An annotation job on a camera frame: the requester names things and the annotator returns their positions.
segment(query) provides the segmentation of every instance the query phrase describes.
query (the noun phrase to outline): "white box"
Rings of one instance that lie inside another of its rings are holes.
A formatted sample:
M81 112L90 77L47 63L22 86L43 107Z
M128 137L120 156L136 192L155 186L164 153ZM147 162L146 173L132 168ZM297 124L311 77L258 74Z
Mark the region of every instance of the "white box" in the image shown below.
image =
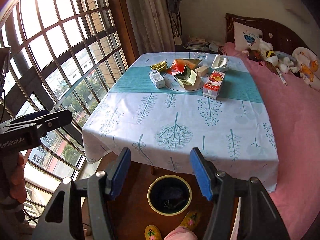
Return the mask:
M159 71L157 70L150 71L149 77L157 89L165 87L164 78L161 76Z

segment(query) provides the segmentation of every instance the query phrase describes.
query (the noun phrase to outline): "bed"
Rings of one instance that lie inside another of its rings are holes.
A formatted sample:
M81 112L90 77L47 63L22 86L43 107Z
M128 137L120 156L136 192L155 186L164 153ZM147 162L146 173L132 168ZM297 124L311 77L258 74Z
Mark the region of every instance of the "bed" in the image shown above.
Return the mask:
M320 93L292 73L285 75L288 86L284 86L277 75L236 51L233 22L262 30L274 51L291 55L307 45L280 23L226 14L226 44L221 50L242 59L265 103L279 157L277 187L270 196L291 239L300 240L320 210Z

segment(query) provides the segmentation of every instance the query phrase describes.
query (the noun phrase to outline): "white tablecloth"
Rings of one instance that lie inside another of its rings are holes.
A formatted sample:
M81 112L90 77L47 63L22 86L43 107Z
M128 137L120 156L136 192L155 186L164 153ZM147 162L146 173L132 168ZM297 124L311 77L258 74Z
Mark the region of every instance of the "white tablecloth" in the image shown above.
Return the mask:
M211 66L214 57L208 54L203 64ZM202 90L181 91L169 74L164 75L166 88L154 87L149 66L162 60L170 66L175 58L193 58L193 53L144 54L107 93L83 126L87 161L94 163L128 147L132 161L192 174L189 154L198 147L217 169L239 179L257 176L274 191L274 135L243 62L228 57L231 70L216 101L203 97Z

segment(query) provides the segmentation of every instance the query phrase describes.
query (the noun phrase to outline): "curtain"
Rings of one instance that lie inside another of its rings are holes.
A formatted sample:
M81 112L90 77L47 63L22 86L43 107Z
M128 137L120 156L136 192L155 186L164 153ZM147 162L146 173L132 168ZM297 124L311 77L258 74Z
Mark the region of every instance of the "curtain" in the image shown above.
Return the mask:
M175 51L166 0L126 0L140 55Z

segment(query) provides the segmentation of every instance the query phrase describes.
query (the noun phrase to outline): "pink pants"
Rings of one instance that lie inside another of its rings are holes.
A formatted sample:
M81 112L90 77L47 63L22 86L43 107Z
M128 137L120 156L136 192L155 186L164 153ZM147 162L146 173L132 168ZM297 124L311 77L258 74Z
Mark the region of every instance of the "pink pants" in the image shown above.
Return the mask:
M197 240L198 237L185 227L177 227L170 234L168 234L164 240Z

